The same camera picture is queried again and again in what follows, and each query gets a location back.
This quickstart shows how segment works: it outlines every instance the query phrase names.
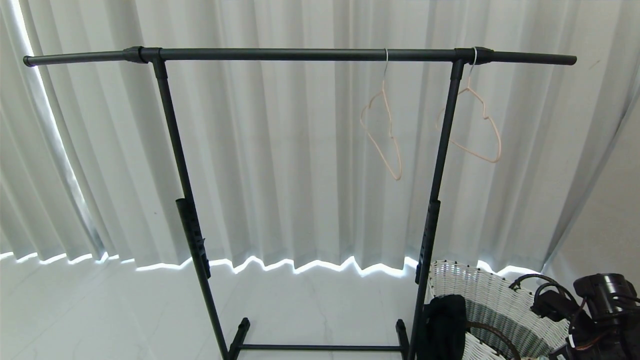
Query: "white marble floor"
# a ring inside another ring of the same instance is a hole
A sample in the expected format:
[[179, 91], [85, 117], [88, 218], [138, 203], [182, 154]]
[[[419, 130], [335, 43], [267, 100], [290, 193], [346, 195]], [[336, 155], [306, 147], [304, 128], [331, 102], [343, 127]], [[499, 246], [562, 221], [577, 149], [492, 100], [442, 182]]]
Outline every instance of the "white marble floor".
[[[397, 345], [395, 324], [412, 325], [417, 286], [404, 275], [361, 276], [315, 267], [294, 274], [257, 263], [234, 274], [211, 268], [227, 345], [242, 317], [247, 343]], [[0, 261], [0, 359], [219, 359], [188, 263], [181, 270], [136, 271], [133, 263], [66, 259]], [[243, 352], [240, 359], [400, 359], [395, 353]]]

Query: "pink clothes hanger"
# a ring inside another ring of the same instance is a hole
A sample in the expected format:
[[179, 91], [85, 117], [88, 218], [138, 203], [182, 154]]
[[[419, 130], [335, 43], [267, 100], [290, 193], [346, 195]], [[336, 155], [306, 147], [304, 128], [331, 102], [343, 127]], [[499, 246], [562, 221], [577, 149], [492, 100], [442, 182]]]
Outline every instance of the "pink clothes hanger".
[[[498, 131], [497, 126], [495, 125], [495, 122], [493, 121], [493, 118], [491, 118], [491, 116], [486, 114], [486, 104], [484, 103], [484, 100], [482, 97], [480, 97], [480, 95], [478, 95], [478, 93], [471, 88], [471, 73], [474, 70], [474, 66], [476, 66], [476, 61], [477, 61], [477, 56], [478, 56], [478, 50], [474, 47], [474, 50], [476, 51], [476, 54], [474, 56], [474, 63], [473, 65], [471, 65], [471, 70], [469, 70], [469, 76], [467, 77], [467, 87], [460, 90], [458, 92], [458, 95], [462, 94], [463, 92], [470, 92], [474, 97], [476, 97], [476, 99], [478, 99], [478, 101], [480, 101], [480, 103], [482, 104], [482, 118], [483, 120], [489, 120], [489, 122], [491, 123], [491, 126], [493, 128], [493, 132], [495, 133], [495, 137], [498, 139], [498, 153], [496, 155], [496, 157], [494, 159], [490, 159], [487, 158], [486, 156], [480, 155], [477, 152], [471, 151], [468, 148], [460, 145], [458, 142], [456, 142], [455, 140], [450, 140], [451, 143], [453, 143], [455, 146], [459, 147], [460, 149], [463, 149], [464, 151], [468, 152], [469, 154], [476, 156], [478, 158], [481, 158], [482, 160], [488, 161], [490, 163], [497, 163], [498, 161], [500, 161], [500, 157], [502, 157], [502, 139], [500, 139], [500, 132]], [[438, 119], [440, 119], [440, 116], [442, 116], [442, 112], [444, 111], [444, 108], [442, 108], [440, 110], [440, 112], [438, 113], [438, 117], [436, 118], [436, 129], [439, 129], [439, 123], [438, 123]]]
[[[389, 170], [389, 172], [391, 173], [391, 176], [393, 176], [394, 179], [398, 181], [402, 177], [402, 159], [400, 157], [400, 148], [398, 147], [398, 142], [396, 140], [396, 137], [393, 134], [394, 121], [393, 121], [393, 118], [391, 117], [391, 110], [389, 109], [389, 101], [387, 100], [387, 93], [385, 92], [385, 80], [387, 78], [387, 67], [389, 66], [389, 51], [385, 48], [385, 52], [387, 54], [387, 63], [385, 64], [385, 72], [384, 72], [384, 75], [382, 76], [382, 89], [380, 90], [380, 92], [374, 95], [371, 98], [371, 100], [369, 100], [369, 104], [367, 106], [362, 108], [362, 111], [360, 112], [360, 125], [362, 126], [364, 131], [367, 133], [367, 136], [369, 136], [369, 139], [371, 139], [371, 142], [373, 143], [373, 145], [378, 150], [378, 153], [380, 154], [382, 161], [384, 161], [385, 166], [387, 167], [387, 170]], [[364, 123], [365, 114], [369, 109], [371, 109], [371, 105], [373, 104], [373, 101], [381, 95], [382, 95], [382, 99], [384, 99], [385, 101], [385, 107], [387, 109], [387, 115], [389, 118], [389, 132], [388, 132], [389, 138], [394, 141], [394, 145], [396, 146], [396, 155], [398, 158], [398, 167], [399, 167], [397, 175], [393, 171], [393, 169], [391, 169], [391, 165], [389, 165], [387, 158], [382, 153], [382, 150], [380, 150], [380, 146], [378, 146], [378, 143], [374, 140], [373, 136], [371, 136], [371, 133], [369, 132], [369, 130], [367, 129], [367, 126]]]

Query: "black fabric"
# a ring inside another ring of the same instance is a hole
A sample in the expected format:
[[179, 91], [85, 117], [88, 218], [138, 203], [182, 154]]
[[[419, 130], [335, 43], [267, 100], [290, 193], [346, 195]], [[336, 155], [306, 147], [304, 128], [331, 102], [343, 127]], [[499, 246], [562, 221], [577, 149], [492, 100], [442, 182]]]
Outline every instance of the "black fabric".
[[461, 295], [431, 300], [422, 310], [418, 360], [461, 360], [465, 352], [467, 307]]

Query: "woven basket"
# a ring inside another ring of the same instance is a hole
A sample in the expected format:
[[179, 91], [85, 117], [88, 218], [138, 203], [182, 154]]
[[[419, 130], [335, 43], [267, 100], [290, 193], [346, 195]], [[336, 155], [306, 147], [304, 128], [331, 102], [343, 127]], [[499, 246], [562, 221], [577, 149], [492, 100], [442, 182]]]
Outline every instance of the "woven basket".
[[[533, 294], [527, 289], [509, 289], [510, 284], [480, 268], [440, 260], [431, 264], [428, 289], [432, 297], [462, 295], [467, 301], [467, 320], [498, 329], [522, 357], [546, 356], [564, 345], [568, 322], [538, 317], [530, 310]], [[465, 360], [503, 359], [496, 357], [494, 349], [511, 358], [508, 347], [496, 335], [482, 329], [472, 329], [471, 334], [467, 336], [467, 344], [473, 347], [465, 350]], [[484, 347], [469, 340], [473, 336], [482, 340]]]

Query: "clothes rack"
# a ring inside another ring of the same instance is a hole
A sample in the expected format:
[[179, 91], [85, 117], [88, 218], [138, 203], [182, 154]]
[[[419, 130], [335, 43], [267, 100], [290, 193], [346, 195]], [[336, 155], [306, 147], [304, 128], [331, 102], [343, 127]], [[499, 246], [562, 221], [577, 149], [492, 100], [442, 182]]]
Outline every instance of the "clothes rack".
[[[399, 345], [268, 345], [245, 344], [244, 338], [249, 330], [249, 319], [243, 318], [231, 345], [227, 348], [220, 319], [216, 311], [208, 278], [209, 260], [204, 248], [204, 238], [200, 232], [198, 214], [195, 208], [191, 183], [187, 171], [178, 125], [173, 109], [173, 102], [169, 89], [166, 61], [173, 60], [260, 60], [260, 61], [445, 61], [451, 62], [451, 82], [447, 104], [445, 105], [444, 120], [440, 133], [440, 143], [436, 155], [435, 171], [429, 197], [429, 207], [422, 236], [422, 246], [415, 282], [418, 284], [411, 341], [407, 337], [402, 319], [396, 322], [396, 332]], [[184, 233], [189, 244], [200, 289], [211, 319], [211, 325], [220, 348], [223, 360], [236, 360], [242, 350], [321, 350], [321, 351], [384, 351], [400, 352], [403, 360], [414, 360], [416, 352], [419, 320], [427, 290], [427, 277], [436, 225], [440, 211], [440, 185], [444, 172], [447, 147], [451, 135], [453, 114], [456, 108], [460, 80], [465, 64], [481, 65], [490, 62], [504, 63], [535, 63], [548, 65], [573, 65], [577, 58], [569, 55], [511, 53], [493, 51], [485, 47], [457, 48], [448, 50], [436, 49], [163, 49], [161, 47], [130, 47], [121, 51], [104, 51], [95, 53], [59, 54], [45, 56], [25, 56], [23, 62], [28, 67], [40, 65], [88, 63], [100, 61], [129, 61], [133, 63], [151, 63], [154, 67], [158, 89], [162, 100], [164, 115], [173, 147], [178, 174], [184, 198], [177, 199], [176, 205]]]

